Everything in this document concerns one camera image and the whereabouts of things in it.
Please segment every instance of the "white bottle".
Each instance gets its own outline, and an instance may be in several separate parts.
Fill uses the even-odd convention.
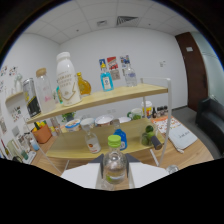
[[[43,114],[55,109],[54,97],[46,73],[46,68],[40,68],[36,71],[38,100]]]
[[[78,78],[70,60],[69,52],[57,55],[57,81],[61,90],[64,106],[71,106],[81,101]]]
[[[97,136],[94,133],[90,132],[90,126],[89,125],[84,125],[83,129],[86,131],[86,144],[90,150],[91,153],[98,153],[101,150],[100,143],[98,141]]]

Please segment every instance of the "cup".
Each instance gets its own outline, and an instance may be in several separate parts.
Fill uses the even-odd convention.
[[[127,117],[130,117],[132,120],[138,120],[142,118],[142,109],[135,108],[131,112],[128,112]]]

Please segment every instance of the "wall poster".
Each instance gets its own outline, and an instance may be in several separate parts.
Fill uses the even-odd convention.
[[[0,81],[0,93],[3,92],[3,88],[4,88],[4,80]]]
[[[1,69],[1,76],[5,75],[6,72],[7,72],[7,65],[2,67],[2,69]]]
[[[120,59],[121,59],[121,64],[122,64],[123,76],[125,76],[124,69],[127,67],[125,62],[129,61],[129,63],[130,63],[130,58],[129,58],[129,55],[123,55],[123,56],[120,56]]]
[[[106,60],[105,59],[99,59],[101,71],[102,71],[102,68],[101,68],[102,62],[106,65]]]
[[[4,135],[7,132],[7,128],[6,128],[5,120],[3,117],[0,118],[0,127],[1,127],[2,133]]]
[[[14,122],[19,120],[22,117],[20,106],[14,107],[14,109],[11,111],[11,115]]]
[[[119,70],[118,70],[118,64],[117,64],[116,57],[107,58],[107,63],[108,63],[108,67],[109,67],[109,70],[110,70],[112,80],[121,79],[120,73],[119,73]]]
[[[10,70],[9,70],[9,76],[17,75],[17,69],[18,69],[18,67],[15,67],[15,66],[13,66],[12,68],[10,68]]]

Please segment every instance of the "shelf board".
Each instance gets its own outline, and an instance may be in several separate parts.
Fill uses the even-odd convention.
[[[138,84],[135,87],[118,87],[112,91],[108,92],[95,92],[90,96],[86,96],[82,98],[82,101],[65,107],[61,104],[56,104],[56,109],[46,113],[35,116],[27,121],[27,124],[34,123],[36,121],[44,120],[50,117],[58,116],[61,114],[66,114],[78,110],[83,110],[89,107],[95,107],[103,104],[114,103],[122,100],[128,100],[143,96],[156,95],[161,93],[168,93],[168,89],[161,86],[154,86],[149,84]]]
[[[122,153],[132,153],[139,150],[154,148],[153,145],[144,146],[140,143],[141,131],[144,128],[152,124],[149,119],[142,118],[139,120],[134,120],[121,124],[121,129],[126,133],[128,147],[122,151]],[[89,151],[89,148],[85,142],[86,132],[75,131],[60,134],[56,139],[52,147],[47,151],[46,155],[53,158],[63,158],[63,159],[94,159],[109,151],[108,146],[108,136],[114,133],[113,125],[106,127],[95,127],[92,132],[98,137],[99,143],[101,145],[101,151],[93,154]],[[164,143],[164,137],[158,131],[157,138],[161,143]]]
[[[15,97],[17,97],[17,96],[19,96],[19,95],[21,95],[21,94],[23,94],[23,91],[18,92],[18,93],[15,93],[15,94],[13,94],[13,95],[7,97],[6,100],[5,100],[5,103],[7,103],[7,102],[10,101],[11,99],[13,99],[13,98],[15,98]]]

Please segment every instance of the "white lid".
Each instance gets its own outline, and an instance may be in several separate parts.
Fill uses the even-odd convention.
[[[152,102],[151,101],[145,101],[145,103],[146,103],[146,107],[152,106]]]
[[[70,58],[70,53],[69,52],[62,52],[60,54],[57,55],[57,61],[60,60],[61,58]]]

